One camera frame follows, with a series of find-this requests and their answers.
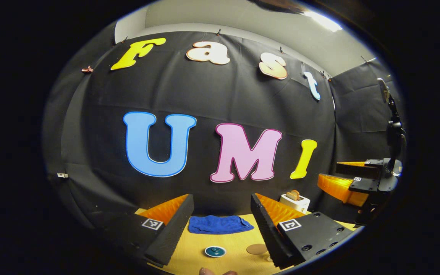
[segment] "yellow letter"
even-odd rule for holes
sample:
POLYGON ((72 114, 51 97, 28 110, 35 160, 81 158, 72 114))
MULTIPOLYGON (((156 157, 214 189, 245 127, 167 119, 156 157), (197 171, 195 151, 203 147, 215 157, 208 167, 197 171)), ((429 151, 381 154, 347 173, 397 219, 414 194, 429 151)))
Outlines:
POLYGON ((137 54, 138 57, 144 57, 154 47, 154 45, 152 44, 162 45, 164 43, 166 43, 165 38, 156 38, 156 39, 139 41, 131 44, 129 50, 122 56, 120 61, 118 61, 115 65, 112 66, 112 70, 128 68, 130 66, 133 66, 133 64, 135 64, 136 62, 134 58, 137 54))
POLYGON ((217 42, 201 41, 193 44, 186 56, 194 61, 210 61, 213 64, 224 65, 230 62, 227 57, 227 47, 217 42))
POLYGON ((283 68, 286 66, 286 62, 283 58, 272 53, 264 52, 260 55, 260 59, 262 62, 259 63, 259 68, 263 74, 281 80, 288 76, 288 72, 283 68))
POLYGON ((290 175, 290 179, 301 179, 307 175, 307 167, 315 148, 317 148, 316 141, 312 141, 311 139, 305 139, 302 141, 302 155, 300 156, 295 171, 290 175))

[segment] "finger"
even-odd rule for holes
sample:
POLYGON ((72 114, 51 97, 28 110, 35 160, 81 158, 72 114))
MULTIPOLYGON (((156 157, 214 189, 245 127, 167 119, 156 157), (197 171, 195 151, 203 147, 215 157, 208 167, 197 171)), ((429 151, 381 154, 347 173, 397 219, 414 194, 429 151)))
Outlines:
POLYGON ((208 268, 200 268, 199 270, 199 275, 215 275, 215 273, 213 273, 213 271, 209 270, 208 268))

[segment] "brown round disc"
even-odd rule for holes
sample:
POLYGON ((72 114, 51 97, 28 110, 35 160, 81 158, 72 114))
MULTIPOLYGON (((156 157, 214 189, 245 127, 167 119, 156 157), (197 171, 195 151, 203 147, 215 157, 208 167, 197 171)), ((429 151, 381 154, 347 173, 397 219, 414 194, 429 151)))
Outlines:
POLYGON ((247 252, 253 255, 261 255, 267 252, 265 244, 255 244, 247 247, 247 252))

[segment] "clothespin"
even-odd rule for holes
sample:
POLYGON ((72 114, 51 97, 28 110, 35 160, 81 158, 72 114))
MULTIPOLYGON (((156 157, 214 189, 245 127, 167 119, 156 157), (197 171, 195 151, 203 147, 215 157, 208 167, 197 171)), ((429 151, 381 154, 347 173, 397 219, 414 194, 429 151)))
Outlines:
POLYGON ((88 66, 87 68, 83 68, 81 70, 81 72, 83 72, 83 73, 92 73, 93 69, 91 68, 91 66, 88 66))
POLYGON ((125 40, 127 40, 127 38, 128 38, 128 36, 127 37, 125 37, 125 39, 124 40, 121 40, 120 41, 120 43, 123 43, 123 42, 125 42, 125 40))

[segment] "table surface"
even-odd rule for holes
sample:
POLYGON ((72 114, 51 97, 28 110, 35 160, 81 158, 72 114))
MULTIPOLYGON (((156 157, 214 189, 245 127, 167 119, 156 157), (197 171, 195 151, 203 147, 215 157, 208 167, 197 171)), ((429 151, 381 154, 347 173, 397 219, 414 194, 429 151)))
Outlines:
MULTIPOLYGON (((138 209, 136 214, 143 211, 145 209, 138 209)), ((189 232, 188 222, 171 261, 160 269, 177 275, 196 275, 201 267, 210 269, 215 275, 222 275, 229 270, 236 271, 239 275, 271 275, 281 271, 272 262, 266 260, 269 252, 261 255, 252 255, 247 252, 248 246, 264 244, 264 240, 252 214, 239 215, 239 217, 252 224, 254 229, 225 235, 194 234, 189 232), (220 258, 208 257, 204 251, 209 246, 223 247, 227 253, 220 258)), ((354 224, 338 223, 350 230, 355 230, 354 224)))

